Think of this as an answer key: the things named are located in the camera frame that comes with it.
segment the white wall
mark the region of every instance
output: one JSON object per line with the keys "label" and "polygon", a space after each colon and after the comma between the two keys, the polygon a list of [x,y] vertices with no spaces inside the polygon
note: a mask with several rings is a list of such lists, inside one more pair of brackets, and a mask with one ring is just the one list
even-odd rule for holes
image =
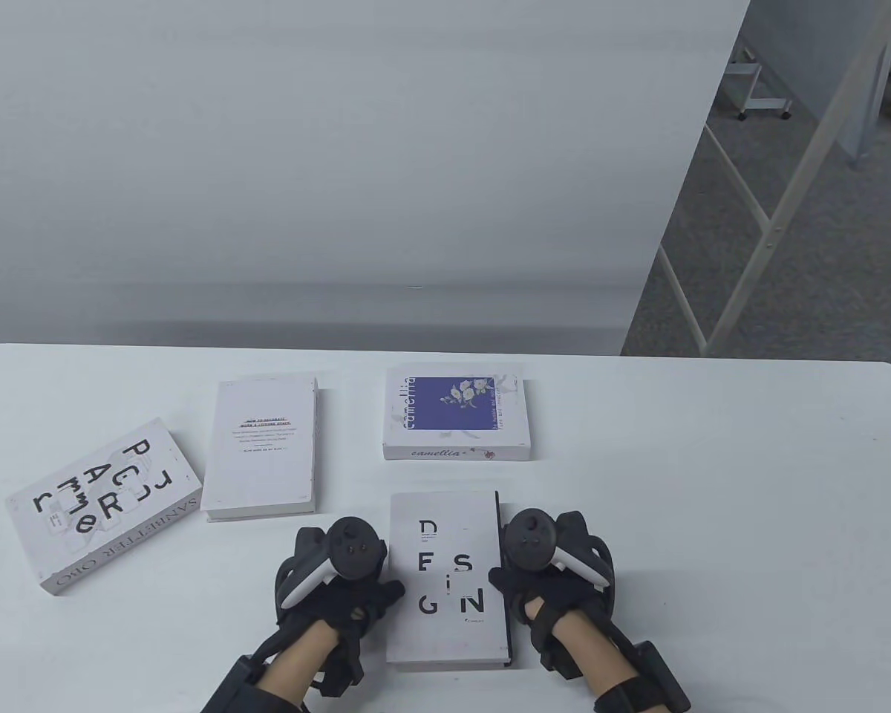
{"label": "white wall", "polygon": [[[742,33],[766,68],[821,118],[850,62],[861,50],[879,11],[891,0],[751,0]],[[850,157],[869,148],[891,50],[864,85],[838,142]]]}
{"label": "white wall", "polygon": [[614,353],[744,11],[0,0],[0,340]]}

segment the flower illustration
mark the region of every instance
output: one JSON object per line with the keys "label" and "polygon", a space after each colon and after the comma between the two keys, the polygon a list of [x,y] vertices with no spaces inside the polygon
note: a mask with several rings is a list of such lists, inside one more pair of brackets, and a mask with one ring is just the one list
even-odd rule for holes
{"label": "flower illustration", "polygon": [[459,408],[478,408],[474,403],[475,397],[487,394],[489,391],[495,391],[490,378],[466,378],[458,385],[452,384],[449,395],[440,398],[439,401],[456,405]]}

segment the black sleeve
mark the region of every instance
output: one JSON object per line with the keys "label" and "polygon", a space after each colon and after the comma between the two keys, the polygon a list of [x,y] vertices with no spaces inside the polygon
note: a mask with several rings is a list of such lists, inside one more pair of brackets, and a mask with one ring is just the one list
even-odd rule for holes
{"label": "black sleeve", "polygon": [[293,703],[243,683],[225,713],[300,713]]}

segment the gray carpet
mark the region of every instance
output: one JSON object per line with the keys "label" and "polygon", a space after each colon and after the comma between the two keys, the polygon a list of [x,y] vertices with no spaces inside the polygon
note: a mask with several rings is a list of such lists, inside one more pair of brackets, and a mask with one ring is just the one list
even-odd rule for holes
{"label": "gray carpet", "polygon": [[[771,214],[815,130],[755,112],[744,123],[714,106],[710,126]],[[663,238],[706,335],[758,240],[754,220],[704,137]],[[670,285],[653,266],[625,354],[696,356]],[[835,147],[795,216],[721,357],[891,362],[891,120],[852,166]]]}

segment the book cover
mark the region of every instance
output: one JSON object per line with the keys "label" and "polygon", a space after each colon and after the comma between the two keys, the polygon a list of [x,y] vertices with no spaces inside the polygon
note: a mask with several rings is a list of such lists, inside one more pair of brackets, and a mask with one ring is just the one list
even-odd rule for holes
{"label": "book cover", "polygon": [[523,380],[507,364],[415,364],[387,373],[387,459],[528,460]]}
{"label": "book cover", "polygon": [[201,509],[212,520],[312,512],[317,384],[289,374],[218,385]]}
{"label": "book cover", "polygon": [[56,594],[198,509],[201,482],[154,419],[7,499],[27,559]]}
{"label": "book cover", "polygon": [[500,668],[511,661],[502,594],[497,493],[402,492],[391,499],[389,573],[405,598],[387,662],[405,670]]}

